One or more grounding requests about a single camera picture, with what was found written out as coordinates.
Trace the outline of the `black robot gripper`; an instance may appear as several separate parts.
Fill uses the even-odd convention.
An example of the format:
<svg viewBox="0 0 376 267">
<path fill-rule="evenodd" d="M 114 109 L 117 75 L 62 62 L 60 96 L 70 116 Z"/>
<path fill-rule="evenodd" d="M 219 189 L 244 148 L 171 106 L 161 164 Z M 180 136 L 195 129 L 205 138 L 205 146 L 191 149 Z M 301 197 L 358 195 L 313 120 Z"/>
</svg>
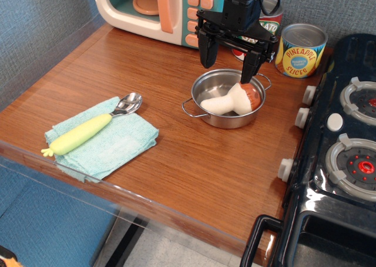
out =
<svg viewBox="0 0 376 267">
<path fill-rule="evenodd" d="M 205 68 L 212 67 L 217 58 L 219 45 L 246 53 L 243 59 L 241 84 L 250 83 L 261 63 L 271 62 L 276 37 L 259 22 L 260 14 L 272 16 L 277 5 L 268 13 L 264 0 L 223 0 L 221 12 L 201 9 L 197 12 L 196 35 L 199 43 L 200 62 Z M 240 39 L 241 36 L 257 40 L 256 44 Z"/>
</svg>

